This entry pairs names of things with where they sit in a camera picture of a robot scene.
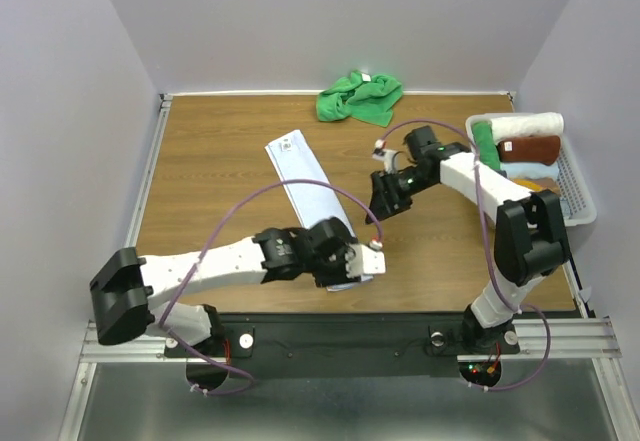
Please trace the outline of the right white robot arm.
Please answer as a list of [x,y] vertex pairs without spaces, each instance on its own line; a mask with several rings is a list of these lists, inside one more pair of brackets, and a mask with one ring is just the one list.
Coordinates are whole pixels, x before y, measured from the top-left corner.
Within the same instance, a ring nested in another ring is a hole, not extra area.
[[449,187],[479,210],[489,282],[465,309],[463,345],[482,351],[499,341],[529,292],[565,264],[570,248],[559,196],[531,191],[481,162],[473,144],[442,144],[429,126],[404,138],[412,163],[398,168],[396,151],[384,138],[372,156],[383,167],[371,174],[370,213],[383,221],[406,212],[414,195],[436,185]]

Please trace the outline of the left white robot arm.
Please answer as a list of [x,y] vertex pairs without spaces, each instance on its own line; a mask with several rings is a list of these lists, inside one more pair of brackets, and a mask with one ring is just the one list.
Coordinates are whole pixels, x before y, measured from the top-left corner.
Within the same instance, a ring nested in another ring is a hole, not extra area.
[[309,229],[268,228],[209,250],[141,256],[133,247],[116,251],[89,284],[97,338],[103,346],[172,330],[199,354],[215,353],[222,329],[210,307],[179,304],[184,294],[211,289],[291,281],[309,273],[318,283],[359,277],[358,240],[336,217]]

